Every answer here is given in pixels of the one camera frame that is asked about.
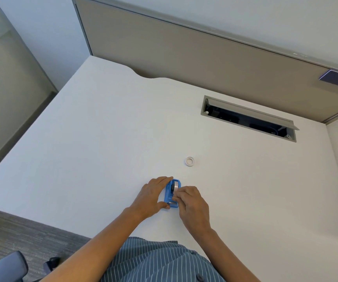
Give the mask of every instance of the forearm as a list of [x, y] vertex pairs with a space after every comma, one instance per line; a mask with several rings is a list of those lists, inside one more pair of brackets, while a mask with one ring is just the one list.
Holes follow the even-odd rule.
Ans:
[[260, 282], [232, 253], [214, 230], [194, 236], [213, 267], [227, 282]]
[[112, 223], [46, 276], [43, 282], [97, 282], [142, 219], [125, 208]]

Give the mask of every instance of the gray carpet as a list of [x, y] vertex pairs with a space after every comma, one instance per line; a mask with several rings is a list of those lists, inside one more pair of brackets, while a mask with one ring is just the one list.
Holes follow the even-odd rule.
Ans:
[[0, 259], [21, 251], [29, 266], [24, 281], [42, 278], [45, 261], [53, 256], [66, 259], [87, 241], [89, 238], [0, 212]]

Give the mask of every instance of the striped shirt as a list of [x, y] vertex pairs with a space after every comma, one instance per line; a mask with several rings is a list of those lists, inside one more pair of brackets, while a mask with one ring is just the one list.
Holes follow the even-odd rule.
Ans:
[[100, 282], [224, 281], [212, 264], [176, 241], [155, 242], [129, 237]]

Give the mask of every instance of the office chair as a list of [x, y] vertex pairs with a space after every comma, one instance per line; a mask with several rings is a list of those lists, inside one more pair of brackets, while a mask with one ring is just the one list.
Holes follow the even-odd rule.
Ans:
[[[59, 265], [59, 261], [59, 257], [52, 257], [43, 264], [46, 275]], [[12, 252], [0, 260], [0, 282], [23, 282], [27, 273], [28, 264], [20, 251]]]

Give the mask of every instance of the desk surface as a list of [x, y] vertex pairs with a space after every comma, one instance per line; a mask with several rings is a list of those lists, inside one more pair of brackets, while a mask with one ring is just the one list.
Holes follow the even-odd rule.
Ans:
[[[204, 95], [293, 120], [297, 142], [201, 116]], [[93, 237], [160, 175], [199, 188], [212, 227], [261, 280], [338, 280], [338, 170], [325, 125], [96, 57], [0, 164], [0, 210]], [[177, 209], [132, 235], [203, 253]]]

